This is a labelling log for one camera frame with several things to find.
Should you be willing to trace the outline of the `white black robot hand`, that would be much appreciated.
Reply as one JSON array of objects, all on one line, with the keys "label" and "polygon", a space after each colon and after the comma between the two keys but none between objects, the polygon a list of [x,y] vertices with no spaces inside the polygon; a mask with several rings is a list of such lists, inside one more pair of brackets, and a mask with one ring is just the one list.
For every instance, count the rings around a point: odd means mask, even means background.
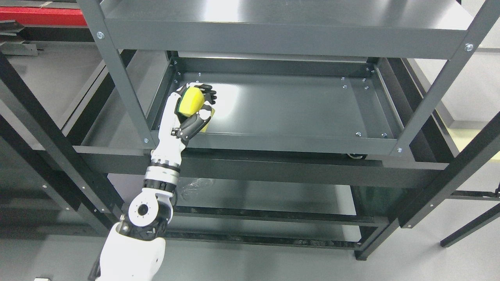
[{"label": "white black robot hand", "polygon": [[[205,96],[201,109],[191,117],[177,113],[177,105],[182,93],[188,87],[199,87]],[[168,95],[159,127],[159,144],[151,153],[151,162],[180,166],[182,151],[189,141],[201,132],[211,120],[216,102],[216,91],[211,85],[201,82],[189,82]]]}]

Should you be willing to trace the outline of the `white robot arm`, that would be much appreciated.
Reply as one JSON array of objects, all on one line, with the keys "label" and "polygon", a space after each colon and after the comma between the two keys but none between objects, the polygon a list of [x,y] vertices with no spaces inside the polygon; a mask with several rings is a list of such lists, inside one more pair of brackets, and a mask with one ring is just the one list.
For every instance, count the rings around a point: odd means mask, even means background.
[{"label": "white robot arm", "polygon": [[151,281],[164,260],[164,234],[173,218],[174,196],[180,178],[181,158],[152,158],[141,192],[125,215],[114,224],[90,281]]}]

